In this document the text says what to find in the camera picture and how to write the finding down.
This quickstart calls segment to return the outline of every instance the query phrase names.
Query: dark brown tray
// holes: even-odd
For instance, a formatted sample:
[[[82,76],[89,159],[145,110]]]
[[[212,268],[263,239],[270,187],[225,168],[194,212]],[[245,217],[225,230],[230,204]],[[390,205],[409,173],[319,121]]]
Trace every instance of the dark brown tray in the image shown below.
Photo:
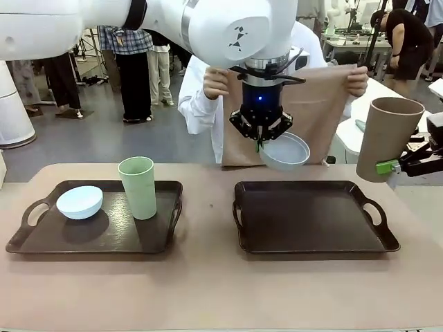
[[[379,211],[380,225],[363,209],[367,204]],[[233,212],[240,246],[253,254],[400,249],[381,206],[352,182],[238,183]]]
[[[55,204],[65,192],[83,185],[103,190],[102,209],[85,220],[72,220]],[[183,186],[173,181],[156,181],[157,214],[147,221],[134,220],[121,181],[65,181],[45,199],[32,204],[6,251],[35,253],[141,253],[158,254],[172,243],[181,213]],[[49,210],[37,225],[28,224],[30,213],[39,205]]]

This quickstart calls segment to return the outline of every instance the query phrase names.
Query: hand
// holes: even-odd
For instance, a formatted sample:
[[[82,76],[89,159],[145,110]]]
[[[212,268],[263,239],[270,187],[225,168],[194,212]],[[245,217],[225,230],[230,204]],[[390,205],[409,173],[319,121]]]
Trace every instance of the hand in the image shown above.
[[[354,97],[361,97],[368,88],[368,80],[368,68],[364,66],[355,68],[347,77],[347,92]]]
[[[392,69],[398,69],[399,68],[399,61],[400,61],[400,56],[396,56],[396,57],[392,57],[390,59],[390,67]]]
[[[203,92],[210,100],[216,100],[220,95],[228,95],[228,71],[208,67],[204,75]]]

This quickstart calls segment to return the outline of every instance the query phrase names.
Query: light blue bowl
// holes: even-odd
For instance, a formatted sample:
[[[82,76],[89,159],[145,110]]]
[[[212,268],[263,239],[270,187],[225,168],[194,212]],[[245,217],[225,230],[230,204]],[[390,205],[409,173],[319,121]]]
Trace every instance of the light blue bowl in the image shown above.
[[[74,220],[91,218],[102,208],[103,191],[92,186],[77,187],[65,192],[57,200],[57,209]]]
[[[287,132],[276,140],[264,143],[260,148],[263,163],[282,172],[290,172],[304,165],[310,156],[308,144],[300,137]]]

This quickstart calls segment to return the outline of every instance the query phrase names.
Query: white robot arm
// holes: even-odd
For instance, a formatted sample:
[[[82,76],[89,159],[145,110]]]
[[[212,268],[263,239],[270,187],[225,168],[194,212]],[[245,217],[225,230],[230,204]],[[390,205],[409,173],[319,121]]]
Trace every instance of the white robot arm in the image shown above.
[[[297,4],[297,0],[0,0],[0,59],[60,55],[77,43],[86,27],[154,30],[207,64],[233,68],[242,75],[244,104],[231,122],[245,137],[262,142],[277,138],[292,125],[292,118],[283,113],[281,92],[286,84],[302,82],[288,78],[289,66],[301,68],[308,62],[306,54],[291,50]]]
[[[84,28],[131,21],[230,68],[288,53],[296,11],[296,0],[0,0],[0,59],[60,55]]]
[[[338,0],[331,1],[331,9],[327,11],[327,18],[329,20],[329,26],[327,27],[326,35],[335,34],[336,17],[340,16],[340,10],[338,9]]]
[[[356,9],[355,0],[345,0],[345,1],[346,1],[346,4],[345,4],[345,12],[346,12],[346,14],[350,13],[351,10]]]

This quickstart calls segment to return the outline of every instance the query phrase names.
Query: light green cup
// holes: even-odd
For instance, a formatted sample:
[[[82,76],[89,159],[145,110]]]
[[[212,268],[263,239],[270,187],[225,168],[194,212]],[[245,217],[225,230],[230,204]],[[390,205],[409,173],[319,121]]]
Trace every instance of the light green cup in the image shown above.
[[[118,173],[132,216],[138,220],[152,218],[157,213],[154,162],[146,157],[129,158],[119,164]]]

